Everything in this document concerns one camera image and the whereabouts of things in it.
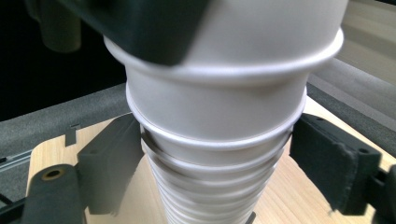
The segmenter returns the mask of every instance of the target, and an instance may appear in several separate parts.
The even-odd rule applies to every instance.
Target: white stacked cup
[[[245,223],[301,116],[310,71],[341,48],[347,0],[210,3],[186,59],[126,67],[127,100],[170,223]]]

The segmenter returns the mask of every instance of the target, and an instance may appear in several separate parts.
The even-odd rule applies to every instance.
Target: wooden table
[[[381,168],[386,171],[396,163],[387,152],[370,142],[361,134],[347,126],[332,113],[312,99],[307,99],[305,113],[325,118],[361,141],[383,153]],[[59,163],[77,163],[77,153],[83,149],[111,120],[77,131],[78,142],[64,146],[64,135],[38,145],[32,152],[29,180],[40,170]],[[289,157],[290,143],[287,143],[276,171],[270,179],[264,194],[254,211],[257,217],[254,224],[262,223],[370,223],[374,209],[369,207],[364,217],[344,217],[332,212],[329,204],[306,177],[297,163]],[[155,180],[151,174],[146,156],[139,163],[137,171],[125,193],[120,213],[117,217],[87,216],[89,224],[102,223],[166,223],[162,202]]]

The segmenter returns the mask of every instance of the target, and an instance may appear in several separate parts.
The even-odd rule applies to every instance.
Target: black background
[[[0,1],[0,121],[125,82],[123,66],[103,37],[82,24],[82,47],[47,49],[22,0]]]

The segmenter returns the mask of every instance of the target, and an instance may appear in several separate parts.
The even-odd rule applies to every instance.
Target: wooden surface
[[[305,113],[325,118],[381,151],[383,153],[381,168],[388,170],[392,164],[396,163],[396,160],[388,153],[309,98]],[[77,133],[78,143],[71,147],[64,147],[64,136],[38,145],[32,153],[29,179],[40,170],[54,164],[76,164],[77,152],[84,148],[110,121],[104,121],[79,130]],[[338,212],[332,212],[315,185],[305,176],[295,161],[289,157],[289,143],[286,145],[285,152],[276,167],[276,171],[254,211],[257,213],[254,224],[370,223],[373,216],[373,208],[371,207],[369,207],[364,217],[344,217]],[[146,157],[140,162],[125,193],[119,215],[117,217],[112,217],[111,215],[88,216],[88,223],[166,223],[163,206]]]

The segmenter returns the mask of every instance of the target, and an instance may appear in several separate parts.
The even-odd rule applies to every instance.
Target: black cable
[[[12,201],[1,193],[0,193],[0,201],[2,203],[5,203],[6,205],[12,204]]]

